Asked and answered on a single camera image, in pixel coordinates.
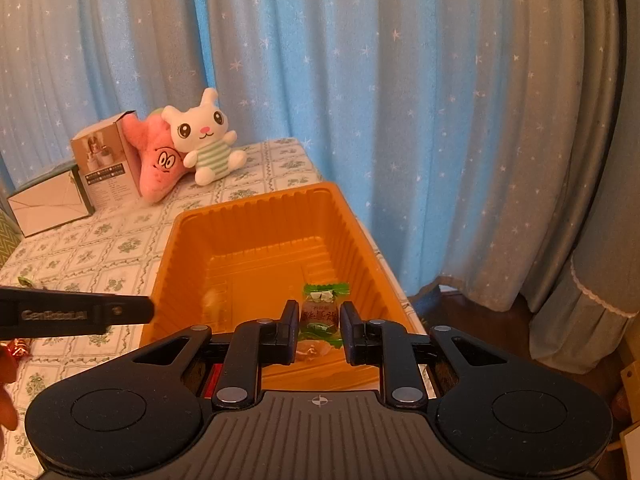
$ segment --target curtain lace trim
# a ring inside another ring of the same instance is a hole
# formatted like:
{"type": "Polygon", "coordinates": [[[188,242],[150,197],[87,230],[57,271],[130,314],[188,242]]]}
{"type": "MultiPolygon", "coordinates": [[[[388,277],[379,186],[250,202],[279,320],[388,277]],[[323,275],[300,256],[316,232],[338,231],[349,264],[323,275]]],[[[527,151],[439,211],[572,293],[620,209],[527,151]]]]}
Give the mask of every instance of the curtain lace trim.
{"type": "Polygon", "coordinates": [[[571,263],[571,277],[574,279],[575,286],[578,287],[578,290],[580,290],[581,293],[583,293],[591,301],[594,301],[595,303],[599,304],[602,308],[604,308],[605,310],[608,310],[612,314],[617,314],[618,316],[626,317],[628,319],[631,319],[631,318],[636,316],[637,312],[635,312],[633,314],[630,314],[628,312],[625,312],[624,310],[620,310],[619,308],[614,307],[612,304],[607,303],[606,301],[604,301],[603,299],[598,297],[597,294],[594,294],[593,292],[591,292],[587,287],[585,287],[580,282],[580,280],[578,279],[578,276],[576,276],[576,274],[575,274],[574,256],[573,255],[571,255],[571,262],[570,263],[571,263]]]}

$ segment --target plush toy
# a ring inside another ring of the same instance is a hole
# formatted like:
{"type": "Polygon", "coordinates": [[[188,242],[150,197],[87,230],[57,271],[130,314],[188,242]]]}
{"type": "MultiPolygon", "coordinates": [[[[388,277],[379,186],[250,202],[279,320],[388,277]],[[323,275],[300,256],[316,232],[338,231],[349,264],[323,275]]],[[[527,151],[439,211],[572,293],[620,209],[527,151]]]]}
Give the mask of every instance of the plush toy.
{"type": "Polygon", "coordinates": [[[207,88],[202,94],[200,106],[190,108],[185,113],[165,106],[162,118],[171,125],[174,146],[186,152],[184,165],[196,168],[196,184],[207,184],[227,176],[231,171],[242,168],[246,163],[246,153],[229,147],[238,138],[235,131],[227,131],[226,115],[215,105],[218,92],[207,88]]]}
{"type": "Polygon", "coordinates": [[[140,152],[140,194],[149,203],[162,200],[189,171],[182,163],[184,155],[174,148],[161,111],[152,112],[144,121],[135,114],[122,118],[124,136],[140,152]]]}

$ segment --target green patterned fabric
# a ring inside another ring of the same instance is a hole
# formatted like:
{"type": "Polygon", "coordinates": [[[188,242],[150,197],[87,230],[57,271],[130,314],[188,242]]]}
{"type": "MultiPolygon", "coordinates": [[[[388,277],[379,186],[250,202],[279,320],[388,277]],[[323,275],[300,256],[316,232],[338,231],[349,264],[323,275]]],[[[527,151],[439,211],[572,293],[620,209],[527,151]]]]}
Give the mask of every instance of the green patterned fabric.
{"type": "Polygon", "coordinates": [[[0,267],[9,259],[20,243],[20,237],[16,234],[3,211],[0,211],[0,267]]]}

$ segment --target white bunny plush toy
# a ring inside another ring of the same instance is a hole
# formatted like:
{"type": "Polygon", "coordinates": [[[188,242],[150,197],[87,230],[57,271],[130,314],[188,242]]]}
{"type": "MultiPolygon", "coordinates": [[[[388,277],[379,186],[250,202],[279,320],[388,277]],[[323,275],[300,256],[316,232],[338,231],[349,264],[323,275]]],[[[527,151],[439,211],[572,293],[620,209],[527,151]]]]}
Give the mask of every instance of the white bunny plush toy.
{"type": "Polygon", "coordinates": [[[231,150],[238,134],[227,131],[226,115],[215,104],[218,92],[206,88],[200,106],[181,112],[165,106],[162,118],[171,126],[175,149],[186,153],[182,163],[186,168],[196,167],[196,184],[206,186],[227,176],[246,163],[246,153],[231,150]]]}

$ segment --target silver screw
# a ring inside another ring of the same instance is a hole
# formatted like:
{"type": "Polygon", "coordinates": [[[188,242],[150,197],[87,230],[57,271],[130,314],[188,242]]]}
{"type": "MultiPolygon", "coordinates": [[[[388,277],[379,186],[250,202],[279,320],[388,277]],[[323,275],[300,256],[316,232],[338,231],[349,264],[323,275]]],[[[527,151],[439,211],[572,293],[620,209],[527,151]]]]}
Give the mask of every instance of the silver screw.
{"type": "Polygon", "coordinates": [[[403,386],[402,388],[393,390],[391,396],[398,402],[418,402],[422,399],[422,392],[418,388],[403,386]]]}
{"type": "Polygon", "coordinates": [[[247,392],[244,388],[238,388],[237,386],[228,386],[226,388],[222,388],[216,396],[222,402],[241,402],[246,399],[247,392]]]}

